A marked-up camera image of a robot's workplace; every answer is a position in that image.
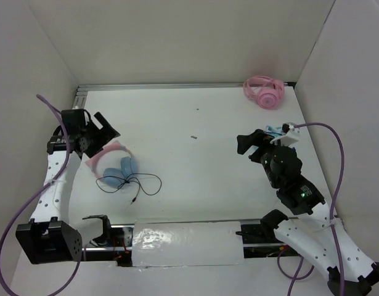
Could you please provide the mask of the pink blue cat-ear headphones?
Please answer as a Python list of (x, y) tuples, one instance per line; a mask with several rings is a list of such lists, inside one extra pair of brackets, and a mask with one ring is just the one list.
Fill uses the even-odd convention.
[[(127, 156), (121, 158), (119, 168), (106, 168), (102, 174), (97, 171), (97, 165), (102, 157), (110, 152), (123, 151)], [(138, 173), (137, 160), (134, 154), (122, 145), (119, 141), (113, 141), (111, 144), (106, 145), (102, 151), (95, 154), (85, 164), (91, 169), (91, 172), (96, 177), (97, 181), (110, 186), (111, 188), (118, 189), (129, 178)]]

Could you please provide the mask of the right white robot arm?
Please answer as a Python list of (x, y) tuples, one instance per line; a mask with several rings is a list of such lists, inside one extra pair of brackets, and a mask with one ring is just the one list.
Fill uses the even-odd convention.
[(368, 295), (379, 282), (379, 262), (354, 243), (334, 216), (335, 205), (302, 175), (303, 163), (293, 148), (299, 139), (300, 126), (292, 123), (237, 136), (238, 154), (255, 148), (249, 159), (262, 165), (277, 198), (312, 232), (309, 236), (280, 210), (272, 210), (261, 219), (261, 235), (291, 247), (326, 278), (333, 295)]

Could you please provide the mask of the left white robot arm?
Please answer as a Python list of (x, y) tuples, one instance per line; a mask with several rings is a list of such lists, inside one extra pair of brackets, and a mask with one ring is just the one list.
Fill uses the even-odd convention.
[(89, 158), (120, 134), (105, 117), (85, 109), (63, 110), (63, 122), (47, 142), (46, 189), (29, 222), (17, 226), (15, 236), (34, 265), (78, 261), (83, 246), (78, 230), (69, 225), (68, 208), (76, 172), (84, 155)]

